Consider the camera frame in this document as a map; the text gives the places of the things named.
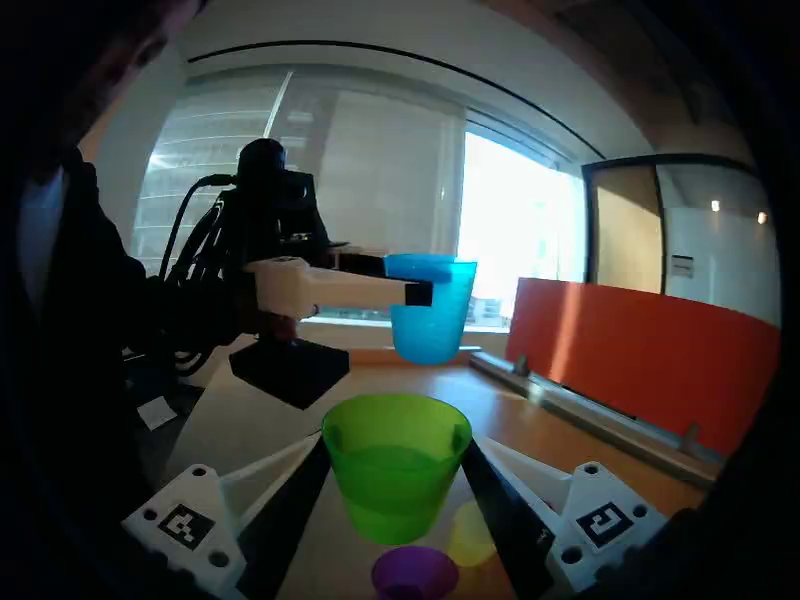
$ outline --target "man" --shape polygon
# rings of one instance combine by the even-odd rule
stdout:
[[[28,585],[35,574],[21,575],[30,567],[26,555],[62,548],[48,560],[65,576],[73,552],[105,558],[117,548],[119,521],[152,494],[128,434],[121,349],[225,344],[241,331],[237,302],[224,286],[174,290],[146,279],[100,209],[94,168],[75,149],[204,2],[66,4],[78,16],[65,11],[64,22],[43,27],[81,56],[62,65],[72,69],[67,74],[17,71],[40,87],[21,85],[11,101],[27,97],[39,114],[25,121],[29,107],[18,106],[18,121],[11,119],[18,155],[10,200],[0,207],[0,455],[13,488],[13,497],[3,494],[11,503],[3,513],[22,544],[18,560],[4,557],[0,573]],[[70,29],[84,27],[96,35]],[[52,38],[41,43],[50,44],[41,56],[66,61]],[[48,85],[50,93],[42,92]]]

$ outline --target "wooden table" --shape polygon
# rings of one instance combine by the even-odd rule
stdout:
[[[324,414],[357,394],[418,393],[461,410],[477,433],[562,471],[605,465],[666,516],[697,506],[704,492],[564,421],[466,365],[417,367],[393,351],[351,351],[352,370],[300,411],[236,378],[223,361],[181,432],[164,472],[168,481],[193,463],[224,475],[319,429]]]

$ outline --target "bright window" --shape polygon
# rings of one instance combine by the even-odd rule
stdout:
[[[520,277],[583,280],[584,202],[577,178],[466,134],[458,256],[478,261],[468,322],[508,327]]]
[[[241,148],[261,136],[286,147],[289,169],[314,175],[332,240],[477,259],[468,326],[507,328],[519,277],[583,280],[582,181],[556,170],[546,146],[401,80],[312,66],[243,69],[188,83],[139,197],[131,254],[149,273],[158,270],[186,190],[201,176],[234,173]],[[195,195],[173,260],[217,193]],[[375,323],[389,314],[322,306],[318,318]]]

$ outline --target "blue plastic cup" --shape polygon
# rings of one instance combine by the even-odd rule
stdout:
[[[433,283],[431,306],[390,307],[397,353],[420,365],[453,358],[461,345],[478,263],[435,254],[393,254],[384,263],[389,277]]]

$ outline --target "orange panel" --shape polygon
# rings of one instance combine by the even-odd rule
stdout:
[[[506,357],[723,453],[738,446],[778,362],[780,330],[692,300],[520,279]]]

